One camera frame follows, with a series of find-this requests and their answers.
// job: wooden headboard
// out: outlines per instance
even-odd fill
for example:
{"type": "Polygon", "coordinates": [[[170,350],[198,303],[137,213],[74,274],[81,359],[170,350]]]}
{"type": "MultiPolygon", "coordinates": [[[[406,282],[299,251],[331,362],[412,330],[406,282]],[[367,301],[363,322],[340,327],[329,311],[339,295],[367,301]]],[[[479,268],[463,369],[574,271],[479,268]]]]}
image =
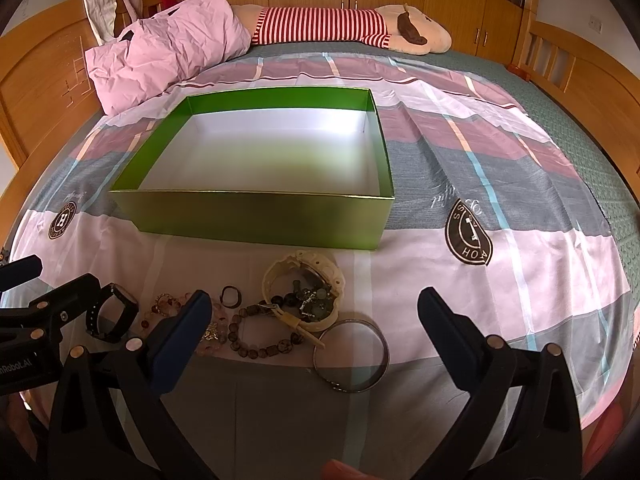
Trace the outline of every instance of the wooden headboard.
{"type": "MultiPolygon", "coordinates": [[[[144,15],[160,0],[143,0],[144,15]]],[[[130,23],[116,1],[115,32],[130,23]]],[[[0,138],[18,169],[0,198],[4,241],[27,195],[70,137],[100,110],[84,51],[96,46],[83,0],[67,0],[0,38],[0,138]]]]}
{"type": "Polygon", "coordinates": [[[600,145],[640,198],[640,79],[592,43],[533,22],[521,68],[600,145]]]}

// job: pink pillow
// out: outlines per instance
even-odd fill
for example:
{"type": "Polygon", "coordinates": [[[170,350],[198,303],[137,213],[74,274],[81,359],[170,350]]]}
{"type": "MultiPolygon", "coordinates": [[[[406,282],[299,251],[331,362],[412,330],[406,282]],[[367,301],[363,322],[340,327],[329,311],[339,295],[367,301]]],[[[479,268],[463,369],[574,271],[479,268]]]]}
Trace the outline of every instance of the pink pillow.
{"type": "Polygon", "coordinates": [[[118,114],[160,95],[202,70],[242,56],[251,34],[226,0],[185,0],[120,38],[86,51],[89,77],[107,115],[118,114]]]}

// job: white towel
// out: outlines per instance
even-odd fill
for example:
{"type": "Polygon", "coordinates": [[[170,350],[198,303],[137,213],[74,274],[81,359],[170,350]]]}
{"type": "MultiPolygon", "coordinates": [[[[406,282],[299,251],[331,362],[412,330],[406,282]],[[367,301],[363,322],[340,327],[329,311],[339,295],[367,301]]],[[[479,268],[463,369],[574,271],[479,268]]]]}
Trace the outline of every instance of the white towel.
{"type": "Polygon", "coordinates": [[[98,45],[113,41],[116,0],[84,0],[84,10],[98,45]]]}

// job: human hand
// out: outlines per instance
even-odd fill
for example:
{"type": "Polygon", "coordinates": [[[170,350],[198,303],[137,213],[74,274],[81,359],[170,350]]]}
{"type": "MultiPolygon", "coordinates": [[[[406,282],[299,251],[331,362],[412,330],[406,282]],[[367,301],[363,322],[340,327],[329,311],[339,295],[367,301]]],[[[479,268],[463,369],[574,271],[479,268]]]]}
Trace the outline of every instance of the human hand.
{"type": "Polygon", "coordinates": [[[329,460],[322,466],[322,480],[380,480],[374,476],[365,475],[350,465],[337,460],[329,460]]]}
{"type": "Polygon", "coordinates": [[[36,459],[38,443],[31,431],[28,421],[27,409],[24,407],[20,394],[10,394],[4,420],[11,431],[14,432],[18,442],[32,459],[36,459]]]}

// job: plaid bedsheet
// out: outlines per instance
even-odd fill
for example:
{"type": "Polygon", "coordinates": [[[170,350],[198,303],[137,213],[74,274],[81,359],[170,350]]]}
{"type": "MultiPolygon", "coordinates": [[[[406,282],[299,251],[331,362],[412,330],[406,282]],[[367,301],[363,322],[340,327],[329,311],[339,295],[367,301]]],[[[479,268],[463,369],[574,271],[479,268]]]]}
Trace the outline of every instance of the plaid bedsheet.
{"type": "MultiPolygon", "coordinates": [[[[243,58],[101,120],[29,204],[11,258],[35,253],[44,270],[39,280],[5,294],[3,306],[84,272],[124,285],[143,310],[162,292],[180,296],[202,288],[216,298],[228,284],[246,301],[259,300],[262,274],[290,248],[140,233],[108,190],[185,95],[288,85],[354,86],[374,95],[396,202],[377,251],[329,252],[346,278],[343,317],[356,313],[378,324],[391,366],[374,389],[346,396],[309,373],[306,346],[259,363],[228,346],[217,357],[194,357],[163,400],[216,474],[314,478],[325,460],[338,458],[380,478],[411,476],[466,401],[417,319],[416,299],[428,285],[483,333],[527,349],[561,344],[583,424],[599,416],[630,359],[634,306],[610,227],[590,190],[502,88],[472,73],[393,57],[243,58]],[[458,199],[492,240],[487,266],[466,264],[447,247],[445,225],[458,199]],[[69,201],[77,212],[52,240],[52,222],[69,201]],[[296,437],[301,417],[314,428],[303,440],[296,437]],[[280,436],[277,446],[265,449],[280,436]]],[[[103,348],[81,324],[66,327],[66,348],[79,342],[103,348]]],[[[266,320],[242,329],[242,340],[261,345],[278,338],[282,327],[266,320]]],[[[51,392],[43,388],[41,395],[50,400],[51,392]]],[[[515,401],[506,403],[481,459],[496,449],[515,401]]]]}

